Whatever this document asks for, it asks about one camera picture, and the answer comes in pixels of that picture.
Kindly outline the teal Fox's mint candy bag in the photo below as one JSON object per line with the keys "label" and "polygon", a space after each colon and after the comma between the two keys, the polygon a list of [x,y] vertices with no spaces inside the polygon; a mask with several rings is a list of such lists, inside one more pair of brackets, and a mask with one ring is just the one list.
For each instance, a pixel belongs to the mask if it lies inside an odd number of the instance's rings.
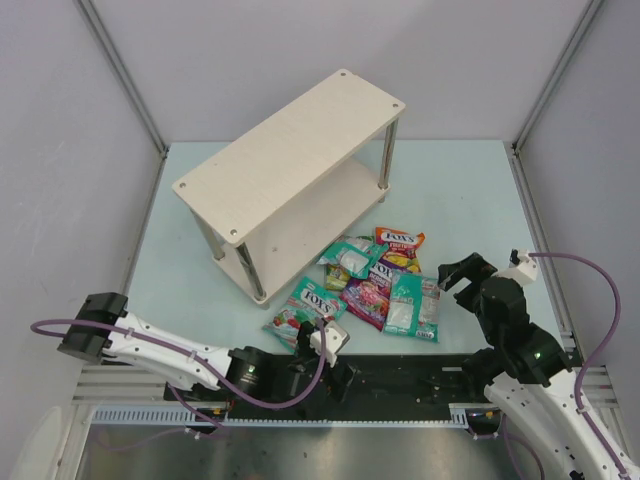
{"label": "teal Fox's mint candy bag", "polygon": [[290,353],[296,350],[301,326],[315,326],[318,319],[337,321],[346,311],[346,303],[337,295],[304,277],[286,302],[269,320],[262,330],[275,337]]}

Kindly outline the teal cherry mint candy bag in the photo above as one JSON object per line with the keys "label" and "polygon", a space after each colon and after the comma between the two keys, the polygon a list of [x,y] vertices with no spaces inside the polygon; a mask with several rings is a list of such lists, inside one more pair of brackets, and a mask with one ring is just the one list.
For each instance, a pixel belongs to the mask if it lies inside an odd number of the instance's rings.
{"label": "teal cherry mint candy bag", "polygon": [[378,244],[360,237],[343,236],[319,256],[316,264],[341,267],[351,277],[366,279],[371,268],[388,249],[387,244]]}

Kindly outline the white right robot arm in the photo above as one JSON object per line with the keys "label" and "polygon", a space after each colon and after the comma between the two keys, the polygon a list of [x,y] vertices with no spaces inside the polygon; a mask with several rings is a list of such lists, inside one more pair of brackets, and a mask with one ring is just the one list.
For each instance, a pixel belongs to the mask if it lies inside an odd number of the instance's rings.
{"label": "white right robot arm", "polygon": [[564,347],[530,318],[524,293],[540,271],[541,252],[514,250],[498,270],[480,254],[438,267],[448,291],[461,280],[456,303],[475,315],[487,348],[464,372],[568,479],[636,479],[639,466],[593,412],[582,383],[594,360],[574,368]]}

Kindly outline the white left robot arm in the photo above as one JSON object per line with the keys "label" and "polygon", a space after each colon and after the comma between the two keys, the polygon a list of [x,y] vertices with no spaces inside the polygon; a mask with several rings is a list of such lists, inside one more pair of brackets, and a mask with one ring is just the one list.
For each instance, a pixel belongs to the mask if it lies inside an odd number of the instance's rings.
{"label": "white left robot arm", "polygon": [[189,391],[226,390],[269,410],[291,408],[313,397],[344,400],[356,375],[339,360],[348,333],[333,321],[306,322],[295,353],[276,356],[256,347],[216,347],[159,329],[127,309],[126,296],[106,292],[86,297],[63,333],[60,352],[90,363],[109,357],[162,377]]}

